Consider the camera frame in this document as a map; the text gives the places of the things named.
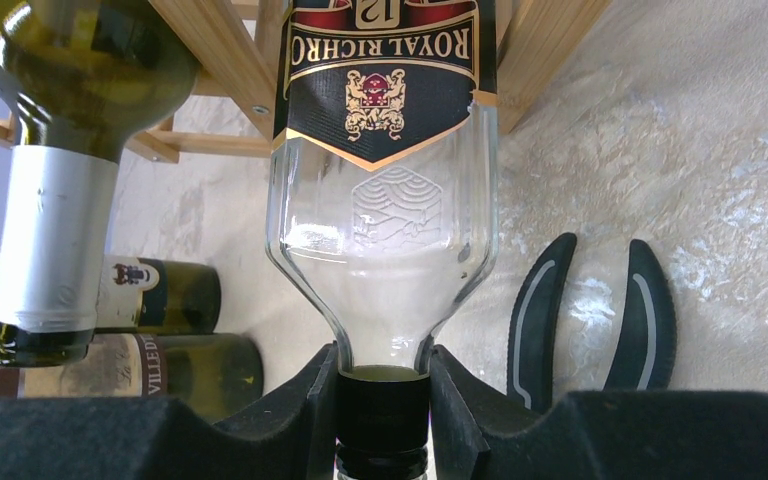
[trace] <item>gray stripe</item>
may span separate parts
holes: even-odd
[[[640,374],[640,381],[637,383],[638,390],[645,390],[649,386],[649,379],[652,378],[652,368],[655,366],[655,343],[658,340],[657,327],[655,325],[655,306],[652,301],[652,292],[649,291],[649,284],[639,273],[632,277],[640,287],[640,293],[643,295],[643,306],[646,308],[646,327],[648,338],[646,341],[646,362],[643,363],[643,372]]]
[[[528,291],[525,292],[525,298],[522,301],[522,308],[520,308],[519,311],[519,317],[517,317],[517,326],[516,326],[516,337],[514,337],[514,390],[516,390],[517,393],[520,394],[522,399],[525,401],[525,408],[531,408],[531,394],[528,393],[528,391],[523,388],[523,386],[519,383],[519,352],[520,352],[520,343],[522,343],[522,322],[525,319],[525,312],[528,311],[528,306],[531,303],[531,297],[534,296],[534,290],[537,289],[537,285],[540,284],[540,280],[543,279],[543,277],[546,275],[546,272],[549,271],[552,267],[555,266],[554,260],[549,260],[548,262],[544,263],[542,267],[540,267],[540,270],[537,271],[537,275],[534,276],[534,280],[531,282],[531,285],[528,286]]]

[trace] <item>whisky bottle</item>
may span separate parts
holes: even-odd
[[[171,395],[211,423],[242,410],[262,394],[257,347],[232,334],[96,335],[79,362],[0,367],[0,397]]]
[[[188,98],[198,68],[148,0],[0,0],[0,97],[18,121],[0,364],[84,357],[125,142]]]
[[[212,333],[222,301],[219,276],[206,265],[105,255],[96,333]]]
[[[337,339],[343,478],[425,475],[429,357],[497,253],[493,0],[289,0],[267,253]]]

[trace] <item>wine label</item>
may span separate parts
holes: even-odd
[[[139,397],[166,393],[166,357],[152,335],[96,335],[86,358],[58,367],[0,367],[0,397]]]
[[[291,0],[273,147],[305,138],[374,171],[496,102],[492,0]]]
[[[97,328],[163,326],[168,290],[163,262],[106,256],[96,304]]]

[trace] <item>wooden rack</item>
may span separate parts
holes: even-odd
[[[170,118],[127,147],[168,163],[181,152],[268,157],[283,0],[149,1],[203,66],[193,94],[231,98],[261,136],[176,132]],[[496,0],[501,134],[513,130],[609,3]],[[254,38],[241,20],[257,22]],[[12,145],[13,131],[12,119],[0,120],[1,146]]]

